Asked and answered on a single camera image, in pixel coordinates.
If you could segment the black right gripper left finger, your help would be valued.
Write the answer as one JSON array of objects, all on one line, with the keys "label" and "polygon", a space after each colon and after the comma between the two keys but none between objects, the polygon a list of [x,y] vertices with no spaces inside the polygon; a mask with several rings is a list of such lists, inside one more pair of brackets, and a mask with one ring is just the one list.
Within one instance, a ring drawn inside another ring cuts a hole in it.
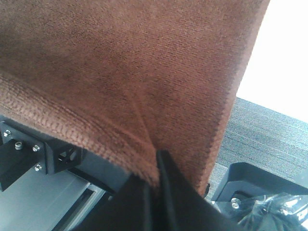
[{"label": "black right gripper left finger", "polygon": [[80,231],[152,231],[151,188],[131,175],[110,200],[100,200],[79,224]]}]

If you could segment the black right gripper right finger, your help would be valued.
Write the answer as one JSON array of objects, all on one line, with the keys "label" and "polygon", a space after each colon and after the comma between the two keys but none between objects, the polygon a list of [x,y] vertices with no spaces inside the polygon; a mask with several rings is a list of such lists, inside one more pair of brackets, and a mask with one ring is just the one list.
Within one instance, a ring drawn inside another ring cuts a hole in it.
[{"label": "black right gripper right finger", "polygon": [[156,154],[164,221],[168,231],[236,231],[237,224],[220,214],[185,179],[166,150]]}]

